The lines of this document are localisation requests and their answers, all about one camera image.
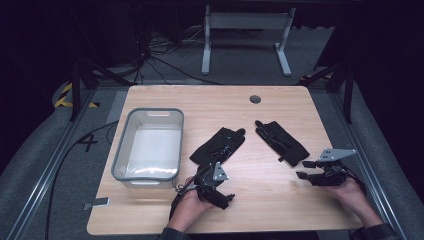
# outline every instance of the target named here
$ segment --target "sleeve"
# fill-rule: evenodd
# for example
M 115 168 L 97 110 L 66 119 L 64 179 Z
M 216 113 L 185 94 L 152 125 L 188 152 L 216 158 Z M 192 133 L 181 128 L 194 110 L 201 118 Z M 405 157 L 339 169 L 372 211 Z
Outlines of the sleeve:
M 173 228 L 166 227 L 156 240 L 190 240 L 190 237 Z
M 352 240 L 401 240 L 392 226 L 383 223 L 370 228 L 361 228 L 351 236 Z

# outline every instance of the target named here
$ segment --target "clear plastic bin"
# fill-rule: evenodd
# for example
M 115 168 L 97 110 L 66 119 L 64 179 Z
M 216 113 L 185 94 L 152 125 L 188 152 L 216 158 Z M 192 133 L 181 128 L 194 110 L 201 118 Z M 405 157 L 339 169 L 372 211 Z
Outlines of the clear plastic bin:
M 127 117 L 112 165 L 127 187 L 172 187 L 180 169 L 184 114 L 179 109 L 137 108 Z

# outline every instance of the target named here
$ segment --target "person's left hand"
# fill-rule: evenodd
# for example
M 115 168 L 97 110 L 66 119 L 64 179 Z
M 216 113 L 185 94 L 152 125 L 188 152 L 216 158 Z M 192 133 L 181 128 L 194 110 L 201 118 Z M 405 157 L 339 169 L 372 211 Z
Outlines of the person's left hand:
M 213 204 L 200 200 L 196 190 L 189 191 L 178 203 L 166 227 L 185 232 L 204 212 L 214 207 Z

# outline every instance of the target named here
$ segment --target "human hand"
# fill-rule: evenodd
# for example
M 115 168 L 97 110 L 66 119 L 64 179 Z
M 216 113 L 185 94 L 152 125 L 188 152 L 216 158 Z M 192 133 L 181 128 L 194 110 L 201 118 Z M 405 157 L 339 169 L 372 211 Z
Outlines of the human hand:
M 352 178 L 347 178 L 340 186 L 322 186 L 339 200 L 346 208 L 355 213 L 365 228 L 383 223 L 374 209 L 369 204 L 360 186 Z
M 213 204 L 200 200 L 197 191 L 186 192 L 175 208 L 167 227 L 185 232 L 204 212 L 214 207 Z

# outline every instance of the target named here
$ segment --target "cable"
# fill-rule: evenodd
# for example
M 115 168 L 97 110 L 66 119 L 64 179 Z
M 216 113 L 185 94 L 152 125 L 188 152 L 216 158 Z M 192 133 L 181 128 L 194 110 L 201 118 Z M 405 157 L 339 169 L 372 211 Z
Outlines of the cable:
M 156 70 L 156 68 L 151 63 L 149 63 L 147 60 L 146 60 L 146 63 L 149 64 L 153 68 L 153 70 L 155 70 L 155 72 L 157 72 L 157 74 L 159 74 L 161 76 L 162 80 L 166 84 L 168 84 L 169 86 L 171 86 L 171 84 L 165 80 L 165 78 L 163 77 L 163 75 L 160 72 L 158 72 L 158 70 Z
M 210 80 L 206 80 L 206 79 L 201 79 L 201 78 L 194 77 L 194 76 L 192 76 L 192 75 L 184 72 L 183 70 L 181 70 L 181 69 L 179 69 L 179 68 L 177 68 L 175 66 L 172 66 L 171 64 L 169 64 L 169 63 L 167 63 L 167 62 L 165 62 L 165 61 L 163 61 L 163 60 L 161 60 L 161 59 L 159 59 L 157 57 L 154 57 L 154 56 L 150 56 L 150 57 L 153 58 L 153 59 L 155 59 L 155 60 L 157 60 L 157 61 L 159 61 L 159 62 L 161 62 L 161 63 L 163 63 L 163 64 L 166 64 L 166 65 L 172 67 L 173 69 L 176 69 L 177 71 L 179 71 L 179 72 L 181 72 L 181 73 L 185 74 L 186 76 L 191 77 L 193 79 L 200 80 L 200 81 L 207 82 L 207 83 L 211 83 L 211 84 L 215 84 L 215 85 L 222 85 L 221 83 L 218 83 L 218 82 L 214 82 L 214 81 L 210 81 Z
M 60 164 L 59 164 L 59 167 L 57 168 L 57 171 L 56 171 L 56 173 L 55 173 L 55 175 L 54 175 L 54 177 L 53 177 L 53 180 L 52 180 L 52 186 L 51 186 L 51 188 L 50 188 L 50 198 L 49 198 L 49 205 L 48 205 L 48 208 L 47 208 L 47 219 L 46 219 L 46 228 L 45 228 L 45 239 L 46 239 L 46 240 L 48 240 L 48 239 L 49 239 L 49 231 L 50 231 L 50 214 L 51 214 L 51 208 L 52 208 L 52 203 L 53 203 L 54 188 L 55 188 L 55 185 L 56 185 L 57 177 L 59 176 L 60 169 L 62 168 L 63 162 L 65 161 L 66 157 L 67 157 L 67 156 L 68 156 L 68 154 L 71 152 L 71 150 L 75 147 L 75 145 L 77 145 L 77 143 L 79 143 L 79 142 L 83 141 L 84 139 L 88 138 L 88 137 L 89 137 L 91 134 L 93 134 L 94 132 L 97 132 L 98 130 L 101 130 L 101 129 L 103 129 L 103 128 L 106 128 L 106 127 L 108 127 L 108 126 L 111 126 L 111 125 L 114 125 L 114 124 L 117 124 L 117 123 L 118 123 L 118 121 L 115 121 L 115 122 L 112 122 L 112 123 L 106 124 L 106 125 L 104 125 L 104 126 L 102 126 L 102 127 L 96 128 L 96 129 L 94 129 L 94 130 L 92 130 L 92 131 L 90 131 L 90 132 L 86 133 L 84 136 L 82 136 L 80 139 L 78 139 L 76 142 L 74 142 L 74 143 L 71 145 L 71 147 L 68 149 L 68 151 L 66 151 L 65 155 L 64 155 L 64 156 L 63 156 L 63 158 L 61 159 Z

